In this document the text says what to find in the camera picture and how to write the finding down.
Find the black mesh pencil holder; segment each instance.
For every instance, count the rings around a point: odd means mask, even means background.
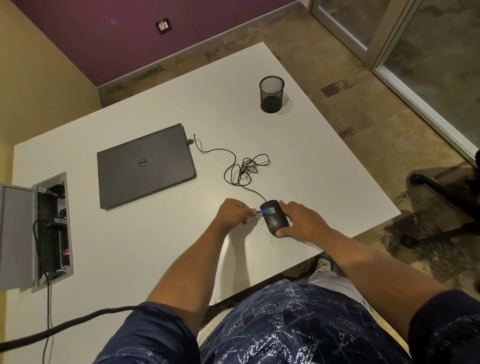
[[[278,76],[267,76],[260,81],[260,107],[272,114],[282,108],[285,82]]]

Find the hand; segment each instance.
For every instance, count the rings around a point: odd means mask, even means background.
[[[215,220],[220,226],[230,232],[240,223],[246,224],[248,216],[255,216],[257,210],[233,198],[227,198],[216,213]]]
[[[289,235],[316,243],[319,239],[332,234],[334,231],[318,213],[304,205],[293,201],[285,204],[285,202],[280,200],[280,207],[285,212],[285,215],[290,218],[293,226],[277,230],[277,236]]]

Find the black mouse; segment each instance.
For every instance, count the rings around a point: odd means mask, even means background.
[[[261,210],[265,210],[267,208],[275,209],[273,214],[262,215],[264,216],[265,223],[267,224],[270,233],[278,238],[278,236],[275,235],[276,231],[281,228],[287,228],[290,226],[290,224],[288,223],[287,216],[285,216],[277,200],[270,200],[260,205]]]

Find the glass door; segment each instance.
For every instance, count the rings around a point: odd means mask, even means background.
[[[373,70],[464,157],[480,147],[480,1],[416,0]]]
[[[410,0],[314,0],[312,14],[371,66]]]

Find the small cleaning brush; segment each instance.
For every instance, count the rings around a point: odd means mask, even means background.
[[[257,211],[257,214],[267,214],[271,215],[275,213],[275,208],[274,207],[267,207],[265,210],[259,210]]]

